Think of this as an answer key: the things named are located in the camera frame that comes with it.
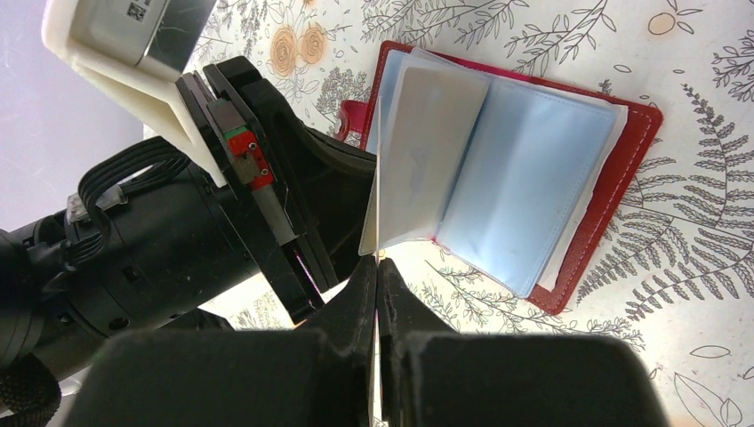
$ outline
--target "gray surface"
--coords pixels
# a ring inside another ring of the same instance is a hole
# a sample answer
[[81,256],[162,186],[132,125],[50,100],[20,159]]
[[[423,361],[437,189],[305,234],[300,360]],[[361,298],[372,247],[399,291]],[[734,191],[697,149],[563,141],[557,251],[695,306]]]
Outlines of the gray surface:
[[44,0],[0,14],[0,229],[64,209],[90,167],[141,140],[142,124],[42,45]]

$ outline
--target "tablecloth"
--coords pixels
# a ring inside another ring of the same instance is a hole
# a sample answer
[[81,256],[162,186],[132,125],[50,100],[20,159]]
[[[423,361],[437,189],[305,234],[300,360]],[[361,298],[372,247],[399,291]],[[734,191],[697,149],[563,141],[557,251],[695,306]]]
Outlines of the tablecloth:
[[674,419],[754,425],[754,0],[220,0],[191,63],[244,55],[332,133],[387,39],[665,115],[564,313],[431,243],[388,250],[413,291],[462,332],[617,338]]

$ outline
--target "floral tablecloth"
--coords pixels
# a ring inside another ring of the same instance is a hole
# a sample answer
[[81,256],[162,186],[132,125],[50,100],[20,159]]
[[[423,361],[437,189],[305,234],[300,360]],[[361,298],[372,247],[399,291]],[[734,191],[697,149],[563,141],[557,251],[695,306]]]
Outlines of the floral tablecloth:
[[665,115],[566,312],[426,243],[388,250],[414,292],[462,332],[615,337],[674,420],[754,425],[754,0],[220,0],[192,64],[244,55],[332,132],[386,39]]

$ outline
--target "orange rose print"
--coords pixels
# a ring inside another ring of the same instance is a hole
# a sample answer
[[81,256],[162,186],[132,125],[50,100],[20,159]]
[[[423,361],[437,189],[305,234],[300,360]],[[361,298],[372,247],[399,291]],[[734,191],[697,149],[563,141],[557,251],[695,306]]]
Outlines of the orange rose print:
[[296,68],[296,35],[290,28],[280,28],[272,37],[269,54],[275,73],[288,77]]
[[325,31],[319,24],[310,27],[299,39],[299,53],[305,62],[315,64],[325,54]]

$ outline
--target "red leather wallet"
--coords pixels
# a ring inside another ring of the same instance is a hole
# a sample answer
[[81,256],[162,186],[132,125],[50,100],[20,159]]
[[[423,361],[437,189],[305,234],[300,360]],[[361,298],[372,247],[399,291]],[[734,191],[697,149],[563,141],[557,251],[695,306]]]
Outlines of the red leather wallet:
[[[382,71],[384,70],[388,53],[394,50],[410,52],[412,49],[412,46],[406,44],[396,42],[382,43],[370,100],[368,103],[344,101],[341,104],[339,114],[341,129],[335,135],[336,138],[345,141],[346,136],[351,131],[361,133],[361,148],[364,149],[366,147],[366,139],[372,126],[374,106],[377,93],[380,90]],[[602,167],[602,172],[594,188],[587,213],[584,215],[576,231],[576,235],[565,254],[555,288],[549,291],[541,286],[535,286],[532,294],[527,298],[529,302],[548,313],[558,314],[566,307],[568,300],[574,293],[579,280],[589,264],[591,256],[594,254],[595,249],[597,249],[597,244],[605,232],[607,223],[613,217],[615,209],[617,209],[618,204],[621,202],[623,194],[629,187],[639,164],[649,149],[657,131],[660,129],[662,113],[659,109],[636,102],[620,100],[602,93],[586,91],[539,77],[524,76],[506,69],[454,58],[442,53],[438,54],[466,68],[526,81],[535,85],[553,87],[561,91],[599,98],[613,104],[625,105],[629,109],[628,121],[623,129],[623,133],[610,153],[610,156],[605,161],[605,165]]]

